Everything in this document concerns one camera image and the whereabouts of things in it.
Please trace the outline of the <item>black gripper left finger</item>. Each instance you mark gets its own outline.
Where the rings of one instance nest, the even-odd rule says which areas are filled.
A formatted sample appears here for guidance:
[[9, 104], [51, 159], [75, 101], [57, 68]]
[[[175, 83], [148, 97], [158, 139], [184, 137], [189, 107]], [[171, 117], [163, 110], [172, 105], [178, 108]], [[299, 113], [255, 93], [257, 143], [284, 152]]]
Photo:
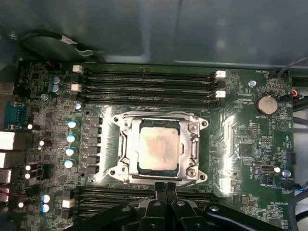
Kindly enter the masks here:
[[170, 183], [155, 183], [154, 198], [119, 204], [107, 210], [102, 219], [103, 231], [164, 231], [168, 207], [167, 190]]

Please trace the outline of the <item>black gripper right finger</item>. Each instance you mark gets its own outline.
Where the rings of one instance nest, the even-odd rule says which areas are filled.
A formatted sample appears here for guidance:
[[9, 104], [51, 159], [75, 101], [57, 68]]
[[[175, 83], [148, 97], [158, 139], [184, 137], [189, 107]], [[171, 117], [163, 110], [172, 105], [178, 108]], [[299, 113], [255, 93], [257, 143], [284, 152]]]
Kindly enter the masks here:
[[167, 184], [167, 201], [174, 213], [177, 231], [281, 231], [282, 228], [268, 224], [237, 210], [217, 203], [206, 206], [203, 211], [192, 201], [179, 200], [176, 184]]

